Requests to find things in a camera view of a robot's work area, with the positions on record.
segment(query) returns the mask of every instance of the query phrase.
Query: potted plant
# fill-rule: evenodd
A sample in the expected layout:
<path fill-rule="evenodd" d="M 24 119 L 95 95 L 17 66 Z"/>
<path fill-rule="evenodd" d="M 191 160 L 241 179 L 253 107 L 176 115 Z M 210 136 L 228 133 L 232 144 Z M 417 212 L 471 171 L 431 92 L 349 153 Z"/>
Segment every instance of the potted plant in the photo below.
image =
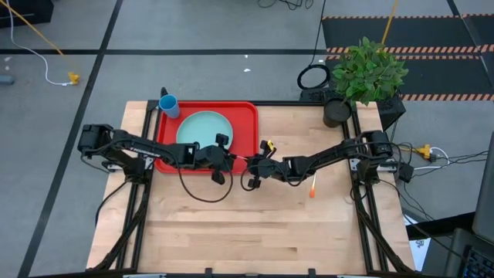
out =
<path fill-rule="evenodd" d="M 403 68 L 404 62 L 398 62 L 383 48 L 383 44 L 370 42 L 364 37 L 358 46 L 350 46 L 348 53 L 340 57 L 340 64 L 333 69 L 333 81 L 340 100 L 330 100 L 333 103 L 331 107 L 337 110 L 333 112 L 336 115 L 334 120 L 342 121 L 340 115 L 347 114 L 341 112 L 347 109 L 344 103 L 354 105 L 360 101 L 367 106 L 371 101 L 389 100 L 404 84 L 401 78 L 408 73 L 408 69 Z"/>

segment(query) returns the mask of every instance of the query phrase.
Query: blue cup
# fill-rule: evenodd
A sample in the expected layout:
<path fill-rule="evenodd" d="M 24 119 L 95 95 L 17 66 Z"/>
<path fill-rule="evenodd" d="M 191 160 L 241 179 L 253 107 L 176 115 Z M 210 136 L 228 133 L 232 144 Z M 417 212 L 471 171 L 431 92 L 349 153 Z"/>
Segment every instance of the blue cup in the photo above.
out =
<path fill-rule="evenodd" d="M 180 109 L 178 108 L 178 100 L 175 96 L 165 95 L 160 98 L 158 103 L 160 109 L 167 114 L 172 119 L 178 118 L 180 116 Z"/>

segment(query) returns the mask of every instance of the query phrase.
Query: black metal frame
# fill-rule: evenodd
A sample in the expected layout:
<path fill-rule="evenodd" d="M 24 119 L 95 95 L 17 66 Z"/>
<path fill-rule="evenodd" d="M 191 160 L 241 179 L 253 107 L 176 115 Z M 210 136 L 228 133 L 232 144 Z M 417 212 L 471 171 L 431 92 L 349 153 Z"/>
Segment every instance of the black metal frame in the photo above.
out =
<path fill-rule="evenodd" d="M 150 124 L 151 124 L 151 117 L 152 113 L 157 107 L 157 102 L 158 100 L 149 100 L 147 102 L 147 107 L 146 107 L 146 115 L 144 117 L 144 126 L 142 130 L 142 136 L 147 137 L 149 134 L 150 130 Z M 317 104 L 314 102 L 300 102 L 300 101 L 250 101 L 256 106 L 311 106 L 311 107 L 316 107 L 316 106 L 322 106 L 322 104 Z M 158 124 L 160 122 L 160 115 L 161 113 L 157 114 L 157 119 L 156 119 L 156 124 L 155 124 L 155 130 L 157 130 Z M 357 115 L 357 109 L 354 108 L 352 111 L 352 122 L 354 125 L 354 132 L 355 135 L 360 134 L 361 129 L 360 129 L 360 122 L 358 119 Z M 342 125 L 343 128 L 343 137 L 345 139 L 350 138 L 350 131 L 347 123 L 343 123 Z M 157 139 L 157 132 L 154 132 L 154 140 Z M 68 277 L 122 277 L 124 274 L 137 274 L 137 269 L 139 265 L 139 258 L 140 258 L 140 249 L 142 245 L 142 239 L 144 235 L 144 224 L 146 222 L 146 214 L 147 214 L 147 203 L 149 200 L 149 194 L 151 193 L 151 184 L 152 184 L 152 174 L 153 174 L 153 169 L 148 170 L 149 171 L 149 178 L 147 183 L 143 184 L 144 186 L 144 191 L 142 194 L 142 199 L 140 203 L 140 207 L 144 206 L 144 210 L 140 212 L 141 215 L 135 215 L 134 214 L 134 208 L 137 202 L 137 193 L 140 185 L 137 184 L 132 184 L 132 188 L 130 190 L 130 195 L 129 195 L 129 202 L 127 205 L 127 213 L 125 216 L 125 222 L 123 226 L 123 235 L 120 237 L 120 239 L 117 241 L 118 245 L 119 243 L 125 243 L 123 247 L 120 248 L 120 251 L 117 254 L 117 257 L 114 258 L 116 259 L 116 269 L 115 270 L 109 270 L 111 264 L 113 261 L 108 261 L 103 264 L 103 268 L 99 269 L 89 269 L 86 272 L 83 273 L 67 273 L 67 274 L 59 274 L 59 275 L 51 275 L 51 276 L 37 276 L 37 277 L 53 277 L 53 278 L 68 278 Z M 359 186 L 358 180 L 356 175 L 352 175 L 352 172 L 350 170 L 350 178 L 352 179 L 352 186 Z M 375 203 L 375 198 L 374 198 L 374 192 L 372 189 L 372 186 L 365 186 L 364 189 L 367 192 L 367 202 L 368 202 L 368 207 L 369 207 L 369 213 L 372 219 L 373 224 L 377 228 L 377 230 L 380 232 L 381 227 L 379 224 L 379 218 L 377 215 L 377 207 Z M 361 201 L 361 194 L 359 190 L 354 191 L 354 197 L 356 199 L 355 201 L 355 208 L 359 209 L 359 206 L 363 206 L 363 203 Z M 133 229 L 129 230 L 129 228 L 132 228 L 131 223 L 135 220 L 135 218 L 140 217 L 139 222 L 137 225 L 134 226 Z M 366 273 L 367 275 L 379 275 L 379 276 L 402 276 L 402 277 L 416 277 L 415 274 L 413 273 L 390 273 L 388 272 L 388 267 L 387 267 L 387 260 L 386 256 L 384 255 L 384 252 L 382 248 L 377 245 L 377 254 L 378 254 L 378 259 L 379 259 L 379 265 L 381 270 L 374 270 L 373 268 L 373 263 L 372 263 L 372 255 L 371 255 L 371 247 L 369 245 L 369 239 L 367 235 L 367 227 L 365 226 L 364 222 L 362 219 L 358 219 L 358 226 L 359 226 L 359 231 L 360 231 L 360 240 L 361 240 L 361 245 L 362 245 L 362 252 L 364 256 L 364 262 L 365 262 L 365 268 L 366 268 Z M 134 250 L 132 253 L 132 259 L 131 259 L 131 264 L 130 268 L 124 268 L 124 261 L 125 261 L 125 256 L 126 256 L 126 251 L 127 251 L 127 240 L 129 236 L 135 229 L 137 229 L 136 233 L 136 239 L 135 239 L 135 244 L 134 244 Z M 167 273 L 167 277 L 204 277 L 204 278 L 212 278 L 212 277 L 248 277 L 249 274 L 213 274 L 211 268 L 205 269 L 204 273 Z M 306 275 L 255 275 L 256 277 L 292 277 L 292 278 L 297 278 L 297 277 L 337 277 L 336 275 L 316 275 L 316 270 L 314 269 L 308 269 L 308 273 Z"/>

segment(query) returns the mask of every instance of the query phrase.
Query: wooden table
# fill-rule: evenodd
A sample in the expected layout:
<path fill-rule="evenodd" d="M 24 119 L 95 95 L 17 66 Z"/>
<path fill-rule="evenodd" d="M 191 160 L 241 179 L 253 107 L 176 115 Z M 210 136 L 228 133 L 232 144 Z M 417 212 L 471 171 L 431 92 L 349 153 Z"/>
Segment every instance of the wooden table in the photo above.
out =
<path fill-rule="evenodd" d="M 121 128 L 140 135 L 145 107 L 144 101 L 128 102 Z M 341 128 L 324 126 L 321 107 L 257 109 L 259 141 L 276 144 L 275 159 L 314 154 L 343 140 Z M 360 105 L 358 111 L 362 131 L 381 129 L 375 103 Z M 225 178 L 228 185 L 229 176 Z M 123 179 L 122 173 L 111 174 L 105 195 Z M 381 174 L 381 179 L 394 183 L 391 174 Z M 184 180 L 202 198 L 217 198 L 227 189 L 214 184 L 209 175 L 185 175 Z M 317 172 L 315 198 L 309 198 L 311 184 L 312 178 L 297 188 L 267 179 L 260 189 L 245 192 L 239 175 L 234 175 L 227 199 L 208 204 L 189 197 L 177 175 L 155 171 L 138 271 L 203 273 L 212 267 L 214 273 L 307 274 L 307 269 L 315 268 L 318 274 L 365 274 L 347 162 Z M 129 192 L 127 186 L 101 210 L 88 267 L 98 264 L 122 233 Z M 397 192 L 381 183 L 374 186 L 374 194 L 385 239 L 413 268 Z M 374 268 L 379 270 L 370 233 L 369 238 Z M 132 238 L 126 266 L 133 244 Z"/>

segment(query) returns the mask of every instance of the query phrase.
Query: black plant pot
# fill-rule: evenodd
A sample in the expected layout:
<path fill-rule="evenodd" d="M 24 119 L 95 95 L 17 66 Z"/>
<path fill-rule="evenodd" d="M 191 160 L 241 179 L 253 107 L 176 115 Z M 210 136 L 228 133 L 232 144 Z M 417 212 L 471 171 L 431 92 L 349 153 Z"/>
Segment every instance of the black plant pot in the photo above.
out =
<path fill-rule="evenodd" d="M 327 127 L 339 127 L 350 118 L 352 107 L 340 98 L 331 98 L 324 104 L 323 122 Z"/>
<path fill-rule="evenodd" d="M 387 100 L 379 100 L 377 102 L 377 108 L 379 110 L 379 117 L 381 118 L 381 125 L 383 131 L 387 130 L 395 121 L 403 115 L 406 110 L 404 108 L 401 98 L 398 96 L 399 91 Z"/>
<path fill-rule="evenodd" d="M 394 97 L 388 100 L 379 100 L 377 108 L 383 130 L 387 130 L 406 110 L 401 98 L 398 96 L 400 91 L 397 90 Z M 329 88 L 303 90 L 300 93 L 300 101 L 314 102 L 314 105 L 324 105 L 329 99 L 341 97 L 334 90 Z"/>

